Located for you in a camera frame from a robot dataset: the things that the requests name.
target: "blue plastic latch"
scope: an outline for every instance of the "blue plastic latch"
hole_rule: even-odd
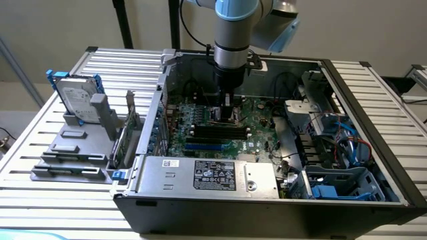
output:
[[[112,173],[110,179],[113,181],[121,181],[125,179],[125,175],[126,175],[126,173],[124,171],[114,171]]]
[[[92,78],[94,79],[94,82],[96,82],[97,93],[104,94],[105,90],[102,86],[101,76],[98,74],[93,74]]]
[[[66,78],[66,77],[69,77],[69,72],[66,72],[66,71],[57,71],[57,72],[53,74],[53,77],[56,77],[56,78]]]
[[[338,199],[338,195],[333,186],[317,185],[310,188],[310,191],[314,199]]]
[[[317,185],[310,188],[310,191],[314,199],[324,200],[366,201],[372,195],[369,192],[365,192],[358,196],[338,196],[334,187],[328,185]]]

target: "sticker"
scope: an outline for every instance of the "sticker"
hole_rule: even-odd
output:
[[[197,190],[236,191],[234,163],[194,161],[192,186]]]
[[[70,110],[77,118],[86,123],[98,123],[98,114],[96,108],[90,106],[90,95],[88,92],[78,88],[64,87],[61,89]]]
[[[164,168],[177,168],[180,166],[180,160],[162,160],[161,167]]]

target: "white label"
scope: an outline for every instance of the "white label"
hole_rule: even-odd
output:
[[[180,166],[180,160],[162,160],[161,167],[164,168],[177,168]]]
[[[77,118],[86,123],[98,123],[98,114],[90,106],[90,95],[78,88],[64,87],[61,89],[65,99],[72,107],[72,112]]]

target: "capacitor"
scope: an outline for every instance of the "capacitor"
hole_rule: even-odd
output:
[[[268,123],[268,121],[266,121],[265,118],[261,118],[261,119],[258,120],[258,124],[260,124],[262,127],[266,126],[266,123]]]

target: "motherboard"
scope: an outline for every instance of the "motherboard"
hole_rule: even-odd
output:
[[[192,99],[170,97],[166,106],[169,125],[169,157],[244,160],[270,163],[280,148],[272,101],[240,97],[232,118],[220,122],[218,107],[200,105]]]

